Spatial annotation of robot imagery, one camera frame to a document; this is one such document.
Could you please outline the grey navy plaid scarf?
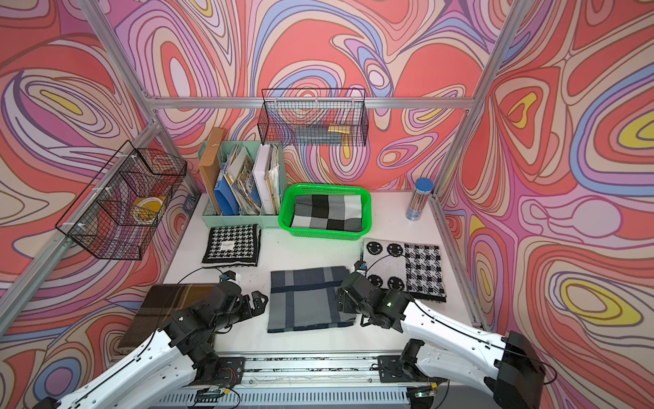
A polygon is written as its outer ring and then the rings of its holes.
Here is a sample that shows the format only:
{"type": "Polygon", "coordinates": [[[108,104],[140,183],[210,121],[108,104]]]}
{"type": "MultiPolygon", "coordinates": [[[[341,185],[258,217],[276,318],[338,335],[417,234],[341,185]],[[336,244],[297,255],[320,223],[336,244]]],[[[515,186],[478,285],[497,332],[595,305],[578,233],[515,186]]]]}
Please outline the grey navy plaid scarf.
{"type": "Polygon", "coordinates": [[[269,333],[351,327],[356,316],[337,310],[337,290],[350,271],[344,266],[271,273],[269,333]]]}

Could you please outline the white papers stack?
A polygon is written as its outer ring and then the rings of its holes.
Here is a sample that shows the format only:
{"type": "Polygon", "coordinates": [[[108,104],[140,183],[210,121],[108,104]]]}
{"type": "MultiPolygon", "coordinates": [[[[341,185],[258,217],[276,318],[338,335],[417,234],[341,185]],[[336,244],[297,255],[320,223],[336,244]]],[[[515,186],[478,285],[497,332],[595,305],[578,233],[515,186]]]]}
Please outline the white papers stack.
{"type": "Polygon", "coordinates": [[[281,166],[279,149],[275,145],[262,145],[252,170],[255,185],[262,203],[262,214],[274,216],[281,209],[281,166]]]}

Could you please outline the brown plaid scarf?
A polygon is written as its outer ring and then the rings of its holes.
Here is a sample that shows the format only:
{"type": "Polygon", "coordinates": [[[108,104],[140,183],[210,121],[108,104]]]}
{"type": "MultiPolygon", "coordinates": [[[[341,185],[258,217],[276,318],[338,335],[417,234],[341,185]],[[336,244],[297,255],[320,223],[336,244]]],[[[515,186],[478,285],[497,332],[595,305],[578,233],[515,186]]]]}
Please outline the brown plaid scarf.
{"type": "Polygon", "coordinates": [[[156,285],[147,293],[136,316],[118,344],[122,355],[129,354],[152,335],[158,326],[181,308],[206,298],[214,285],[156,285]]]}

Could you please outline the clear pencil tube blue lid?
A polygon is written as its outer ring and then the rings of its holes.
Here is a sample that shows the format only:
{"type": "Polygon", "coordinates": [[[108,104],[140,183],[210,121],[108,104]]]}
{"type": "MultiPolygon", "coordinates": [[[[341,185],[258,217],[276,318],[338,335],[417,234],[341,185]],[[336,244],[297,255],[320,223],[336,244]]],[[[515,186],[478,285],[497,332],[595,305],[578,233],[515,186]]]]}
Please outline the clear pencil tube blue lid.
{"type": "Polygon", "coordinates": [[[410,221],[419,220],[434,189],[434,182],[426,177],[417,179],[405,216],[410,221]]]}

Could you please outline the smiley face checked scarf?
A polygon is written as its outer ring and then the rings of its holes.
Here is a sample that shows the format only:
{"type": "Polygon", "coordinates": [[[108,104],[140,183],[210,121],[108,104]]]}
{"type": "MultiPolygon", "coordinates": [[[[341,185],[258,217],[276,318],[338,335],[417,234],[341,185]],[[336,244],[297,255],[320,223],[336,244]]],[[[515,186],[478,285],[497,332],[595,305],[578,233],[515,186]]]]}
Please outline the smiley face checked scarf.
{"type": "Polygon", "coordinates": [[[389,240],[364,240],[364,274],[378,288],[404,291],[416,299],[446,302],[440,248],[389,240]]]}

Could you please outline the green circuit board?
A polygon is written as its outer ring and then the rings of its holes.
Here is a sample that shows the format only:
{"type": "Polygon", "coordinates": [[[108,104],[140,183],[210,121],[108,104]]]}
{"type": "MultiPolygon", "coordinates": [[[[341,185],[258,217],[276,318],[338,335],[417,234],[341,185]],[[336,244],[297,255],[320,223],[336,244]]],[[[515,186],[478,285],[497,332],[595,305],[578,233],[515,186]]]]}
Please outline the green circuit board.
{"type": "Polygon", "coordinates": [[[220,399],[223,395],[225,395],[224,389],[202,389],[196,394],[195,400],[220,399]]]}

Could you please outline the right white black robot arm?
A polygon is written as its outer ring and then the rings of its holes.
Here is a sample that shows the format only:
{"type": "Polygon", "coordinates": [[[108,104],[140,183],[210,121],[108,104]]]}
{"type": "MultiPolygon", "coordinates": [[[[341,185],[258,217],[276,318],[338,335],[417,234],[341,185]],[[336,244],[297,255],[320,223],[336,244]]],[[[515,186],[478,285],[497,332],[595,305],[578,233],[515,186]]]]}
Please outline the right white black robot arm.
{"type": "Polygon", "coordinates": [[[362,316],[365,325],[409,337],[399,373],[417,382],[444,378],[491,395],[502,408],[538,408],[545,364],[519,332],[502,336],[442,315],[405,291],[383,290],[363,274],[349,274],[337,290],[337,309],[362,316]]]}

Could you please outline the black white houndstooth scarf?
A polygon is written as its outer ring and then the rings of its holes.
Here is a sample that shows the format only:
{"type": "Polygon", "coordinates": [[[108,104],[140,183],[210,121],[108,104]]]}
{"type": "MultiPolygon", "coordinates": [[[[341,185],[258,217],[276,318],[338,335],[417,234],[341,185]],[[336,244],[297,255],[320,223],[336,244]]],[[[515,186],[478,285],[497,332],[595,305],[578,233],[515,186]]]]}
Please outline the black white houndstooth scarf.
{"type": "Polygon", "coordinates": [[[261,233],[256,224],[211,228],[202,263],[218,267],[256,267],[261,233]]]}

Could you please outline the black white grey checked scarf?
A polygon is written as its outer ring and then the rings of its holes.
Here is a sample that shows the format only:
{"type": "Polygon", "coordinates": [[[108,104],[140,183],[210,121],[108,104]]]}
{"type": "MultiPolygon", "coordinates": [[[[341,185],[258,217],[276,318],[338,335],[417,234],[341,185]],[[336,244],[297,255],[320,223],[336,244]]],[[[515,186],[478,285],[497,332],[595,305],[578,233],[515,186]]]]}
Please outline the black white grey checked scarf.
{"type": "Polygon", "coordinates": [[[361,197],[335,194],[296,196],[291,228],[359,233],[363,230],[361,197]]]}

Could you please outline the green plastic basket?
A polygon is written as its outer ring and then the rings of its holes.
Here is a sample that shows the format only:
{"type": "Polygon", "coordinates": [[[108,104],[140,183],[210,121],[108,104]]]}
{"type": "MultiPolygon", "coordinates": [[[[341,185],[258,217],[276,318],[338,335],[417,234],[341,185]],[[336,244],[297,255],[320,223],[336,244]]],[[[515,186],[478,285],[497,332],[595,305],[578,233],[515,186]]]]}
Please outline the green plastic basket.
{"type": "Polygon", "coordinates": [[[295,237],[359,240],[372,228],[371,194],[362,187],[296,184],[286,190],[278,222],[295,237]]]}

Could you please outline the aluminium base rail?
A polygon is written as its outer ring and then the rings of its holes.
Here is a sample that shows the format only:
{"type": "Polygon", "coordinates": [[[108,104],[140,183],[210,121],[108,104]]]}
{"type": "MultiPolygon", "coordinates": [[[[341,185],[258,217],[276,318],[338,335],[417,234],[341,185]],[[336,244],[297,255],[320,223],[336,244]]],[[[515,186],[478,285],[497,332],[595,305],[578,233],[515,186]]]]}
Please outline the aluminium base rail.
{"type": "Polygon", "coordinates": [[[368,383],[427,383],[444,378],[421,378],[414,382],[399,373],[400,355],[371,353],[287,354],[226,356],[241,358],[242,380],[247,388],[346,388],[368,383]]]}

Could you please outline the blue folder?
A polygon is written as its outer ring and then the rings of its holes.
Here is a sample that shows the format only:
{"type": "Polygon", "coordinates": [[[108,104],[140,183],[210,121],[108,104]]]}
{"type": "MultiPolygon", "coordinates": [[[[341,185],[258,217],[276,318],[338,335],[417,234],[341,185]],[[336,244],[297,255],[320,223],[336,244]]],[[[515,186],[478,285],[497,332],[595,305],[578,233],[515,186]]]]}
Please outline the blue folder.
{"type": "Polygon", "coordinates": [[[214,187],[214,197],[221,214],[224,216],[238,216],[240,207],[226,177],[225,170],[221,170],[214,187]]]}

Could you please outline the magazines in organizer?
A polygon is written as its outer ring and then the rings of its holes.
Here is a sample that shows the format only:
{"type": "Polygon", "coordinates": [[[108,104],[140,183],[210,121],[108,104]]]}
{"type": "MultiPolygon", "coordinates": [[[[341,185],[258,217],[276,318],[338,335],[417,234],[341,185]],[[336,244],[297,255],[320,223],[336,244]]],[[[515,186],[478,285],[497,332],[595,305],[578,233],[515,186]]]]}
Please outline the magazines in organizer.
{"type": "Polygon", "coordinates": [[[253,166],[247,149],[242,145],[236,146],[228,155],[226,178],[242,216],[258,216],[262,209],[252,175],[253,166]]]}

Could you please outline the mint green file organizer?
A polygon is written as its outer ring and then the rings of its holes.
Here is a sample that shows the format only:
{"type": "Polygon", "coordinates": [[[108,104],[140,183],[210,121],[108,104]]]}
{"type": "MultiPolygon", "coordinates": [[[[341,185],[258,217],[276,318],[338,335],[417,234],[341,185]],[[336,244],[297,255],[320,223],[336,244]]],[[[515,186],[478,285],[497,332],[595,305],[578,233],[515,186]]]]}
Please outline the mint green file organizer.
{"type": "MultiPolygon", "coordinates": [[[[217,156],[224,158],[236,146],[242,146],[248,151],[250,157],[255,158],[259,148],[262,146],[258,141],[223,141],[216,152],[217,156]]],[[[224,226],[238,226],[258,224],[261,228],[279,228],[278,216],[257,215],[257,216],[223,216],[216,212],[212,203],[213,194],[208,194],[208,201],[203,210],[202,219],[208,228],[224,226]]]]}

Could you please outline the brown cardboard folder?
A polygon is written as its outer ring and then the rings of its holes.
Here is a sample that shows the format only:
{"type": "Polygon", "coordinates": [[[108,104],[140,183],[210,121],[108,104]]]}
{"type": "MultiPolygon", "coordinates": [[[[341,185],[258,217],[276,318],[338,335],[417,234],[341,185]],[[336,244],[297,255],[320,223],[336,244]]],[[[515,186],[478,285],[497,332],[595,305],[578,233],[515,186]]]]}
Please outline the brown cardboard folder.
{"type": "Polygon", "coordinates": [[[199,174],[208,194],[209,202],[217,215],[221,214],[221,210],[217,204],[214,189],[221,170],[219,152],[225,133],[226,131],[223,128],[213,128],[204,143],[204,150],[199,157],[199,174]]]}

